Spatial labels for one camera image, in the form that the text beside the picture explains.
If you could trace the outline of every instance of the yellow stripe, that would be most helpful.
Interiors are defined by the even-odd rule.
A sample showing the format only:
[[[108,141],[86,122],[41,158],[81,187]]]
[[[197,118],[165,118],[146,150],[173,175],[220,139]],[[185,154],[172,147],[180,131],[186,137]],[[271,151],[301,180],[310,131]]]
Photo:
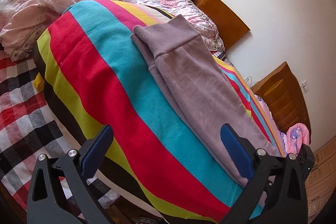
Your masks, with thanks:
[[[154,20],[152,17],[149,17],[146,13],[140,11],[137,7],[131,5],[130,3],[122,1],[112,1],[112,2],[130,12],[132,15],[141,20],[147,26],[157,24],[156,20]]]
[[[260,111],[260,113],[262,114],[262,116],[264,117],[264,119],[265,119],[265,121],[266,121],[266,123],[267,123],[267,125],[268,125],[268,128],[269,128],[270,131],[271,131],[271,134],[272,134],[272,136],[273,136],[273,139],[275,140],[275,142],[276,142],[276,144],[277,144],[277,147],[278,147],[278,150],[279,150],[279,152],[280,152],[280,155],[281,155],[282,157],[285,157],[285,152],[283,151],[282,144],[280,143],[280,140],[279,140],[279,138],[277,137],[277,136],[279,135],[279,133],[277,133],[277,132],[274,131],[274,128],[271,126],[270,121],[268,120],[268,118],[267,118],[267,116],[266,116],[266,114],[265,114],[263,108],[260,106],[260,104],[259,104],[257,98],[254,96],[253,91],[250,89],[250,87],[249,87],[249,86],[247,85],[247,83],[244,81],[243,77],[240,75],[240,73],[239,73],[234,67],[230,66],[229,64],[225,63],[224,61],[220,60],[220,59],[217,58],[217,57],[214,57],[214,56],[213,56],[213,58],[215,59],[215,61],[216,61],[219,65],[221,65],[222,67],[224,67],[224,68],[226,68],[226,69],[232,71],[232,72],[239,78],[239,80],[242,82],[242,84],[244,85],[244,87],[245,87],[246,89],[249,90],[250,98],[251,98],[251,100],[253,100],[254,104],[256,105],[256,107],[258,108],[258,110]]]
[[[47,30],[40,36],[37,40],[37,45],[41,54],[41,57],[46,64],[45,71],[45,80],[52,85],[55,94],[60,98],[60,100],[65,104],[65,106],[69,109],[71,114],[74,116],[76,121],[78,122],[85,138],[90,139],[94,138],[96,133],[99,132],[101,127],[103,126],[97,120],[95,120],[91,115],[89,115],[80,101],[80,98],[77,92],[73,89],[70,83],[62,74],[59,66],[53,54],[50,50],[50,33]],[[120,145],[118,144],[116,138],[112,142],[111,147],[106,153],[106,157],[113,160],[115,163],[120,165],[124,170],[126,170],[135,180],[137,180],[144,194],[148,198],[148,200],[153,204],[153,206],[164,214],[186,218],[186,219],[201,219],[201,220],[210,220],[215,222],[210,217],[202,217],[197,213],[190,212],[183,208],[180,208],[172,203],[164,201],[157,196],[150,193],[142,183],[137,179],[136,175],[131,169],[124,152],[122,151]]]

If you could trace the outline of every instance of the yellow cloth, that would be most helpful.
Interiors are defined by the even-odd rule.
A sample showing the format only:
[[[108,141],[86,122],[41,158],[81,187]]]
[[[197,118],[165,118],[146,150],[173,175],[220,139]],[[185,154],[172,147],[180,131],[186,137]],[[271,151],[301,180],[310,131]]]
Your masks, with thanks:
[[[42,77],[42,75],[40,73],[38,73],[38,75],[36,75],[36,78],[34,80],[34,86],[38,91],[42,91],[43,87],[44,87],[44,79]]]

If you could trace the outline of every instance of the white wall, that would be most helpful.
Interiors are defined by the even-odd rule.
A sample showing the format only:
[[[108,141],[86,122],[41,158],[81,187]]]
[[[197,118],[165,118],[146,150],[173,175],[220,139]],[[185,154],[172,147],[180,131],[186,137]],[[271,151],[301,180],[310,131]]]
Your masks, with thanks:
[[[222,0],[251,29],[227,53],[253,81],[287,61],[304,93],[316,151],[336,134],[336,0]]]

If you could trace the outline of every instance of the wooden headboard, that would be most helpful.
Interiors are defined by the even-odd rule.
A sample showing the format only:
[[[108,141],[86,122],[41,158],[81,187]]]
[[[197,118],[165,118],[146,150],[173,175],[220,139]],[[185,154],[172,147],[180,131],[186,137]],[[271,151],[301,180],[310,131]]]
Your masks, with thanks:
[[[250,29],[221,0],[192,0],[216,24],[225,49],[232,47]]]
[[[311,126],[305,99],[299,82],[287,62],[282,63],[260,82],[251,87],[268,105],[281,132],[298,122],[305,124],[311,135]]]

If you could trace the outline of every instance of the blue gripper pad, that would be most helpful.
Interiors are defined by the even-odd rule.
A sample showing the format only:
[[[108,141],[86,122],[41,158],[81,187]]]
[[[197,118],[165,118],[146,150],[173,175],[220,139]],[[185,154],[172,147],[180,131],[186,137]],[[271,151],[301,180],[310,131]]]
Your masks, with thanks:
[[[253,160],[239,141],[242,138],[237,135],[229,124],[224,124],[220,129],[220,138],[239,174],[250,181],[254,175]]]
[[[87,140],[80,148],[79,164],[81,177],[84,180],[92,178],[103,161],[107,150],[113,141],[113,130],[105,125],[94,139]]]

